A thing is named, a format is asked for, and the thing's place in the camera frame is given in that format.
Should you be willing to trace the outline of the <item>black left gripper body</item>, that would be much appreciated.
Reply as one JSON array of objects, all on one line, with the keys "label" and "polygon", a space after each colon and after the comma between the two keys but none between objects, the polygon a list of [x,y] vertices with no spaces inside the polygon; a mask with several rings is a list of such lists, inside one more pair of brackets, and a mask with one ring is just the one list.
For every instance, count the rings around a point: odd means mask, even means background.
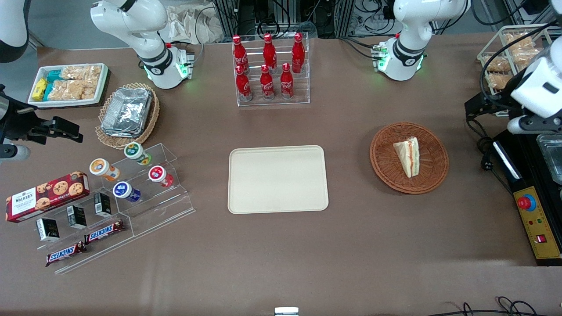
[{"label": "black left gripper body", "polygon": [[514,117],[515,115],[530,115],[530,110],[525,109],[522,104],[511,96],[512,92],[520,87],[528,77],[529,75],[526,74],[516,74],[515,76],[489,74],[488,78],[492,80],[493,89],[498,90],[498,93],[495,95],[484,95],[487,106],[486,114],[494,114],[500,111],[513,111],[514,114],[510,114],[510,117]]}]

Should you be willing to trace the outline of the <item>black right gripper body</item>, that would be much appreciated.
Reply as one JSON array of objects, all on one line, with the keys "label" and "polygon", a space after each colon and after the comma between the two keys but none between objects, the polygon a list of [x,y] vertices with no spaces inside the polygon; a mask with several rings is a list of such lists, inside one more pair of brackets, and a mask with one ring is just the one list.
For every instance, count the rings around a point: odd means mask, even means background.
[{"label": "black right gripper body", "polygon": [[24,140],[46,144],[47,138],[56,135],[50,130],[48,121],[39,118],[37,107],[14,98],[2,97],[1,105],[1,143],[5,140]]}]

